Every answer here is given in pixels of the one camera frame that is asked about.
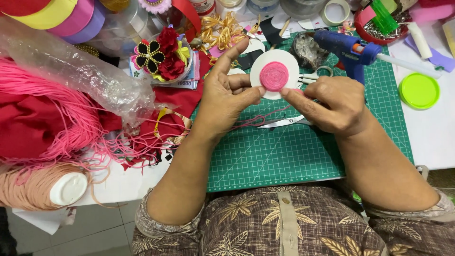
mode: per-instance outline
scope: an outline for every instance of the brown leaf-print shirt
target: brown leaf-print shirt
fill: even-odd
[[[422,212],[362,207],[336,182],[248,190],[216,198],[191,222],[163,225],[136,213],[135,255],[169,256],[453,256],[455,207],[440,201]]]

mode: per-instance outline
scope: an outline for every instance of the green cutting mat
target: green cutting mat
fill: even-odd
[[[291,38],[281,43],[278,49],[287,51],[295,34],[292,33]],[[386,46],[382,52],[389,54]],[[338,58],[331,53],[324,65],[333,67],[337,62]],[[302,68],[300,72],[311,73]],[[334,68],[334,76],[346,76],[346,72]],[[377,60],[365,67],[365,96],[370,111],[393,142],[413,162],[391,64]],[[262,99],[261,104],[248,107],[239,120],[268,114],[287,105],[283,99]],[[193,120],[196,113],[197,109],[192,115]],[[298,115],[300,114],[290,107],[268,116],[267,120]],[[207,192],[337,179],[343,176],[343,161],[332,134],[315,132],[309,126],[299,123],[278,127],[273,131],[243,127],[229,132],[215,148]]]

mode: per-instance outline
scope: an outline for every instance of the white tile floor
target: white tile floor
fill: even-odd
[[[99,205],[78,206],[74,224],[63,227],[52,236],[12,214],[11,209],[7,209],[8,221],[19,253],[33,252],[34,256],[130,256],[134,214],[140,200],[127,203],[115,209]]]

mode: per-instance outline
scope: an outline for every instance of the red rose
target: red rose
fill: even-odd
[[[170,57],[158,65],[158,72],[166,81],[176,79],[184,70],[185,63],[175,53],[172,53]]]
[[[178,33],[171,27],[164,27],[157,38],[160,43],[160,51],[168,58],[171,54],[178,49],[177,44]]]

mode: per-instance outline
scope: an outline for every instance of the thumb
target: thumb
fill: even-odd
[[[330,116],[330,110],[305,97],[302,90],[284,88],[280,93],[291,106],[306,118],[318,123]]]
[[[240,94],[236,95],[236,100],[238,102],[238,106],[242,108],[242,110],[246,109],[247,107],[257,103],[261,100],[262,96],[264,96],[266,89],[262,86],[254,86],[251,88],[246,89],[245,91],[241,92]]]

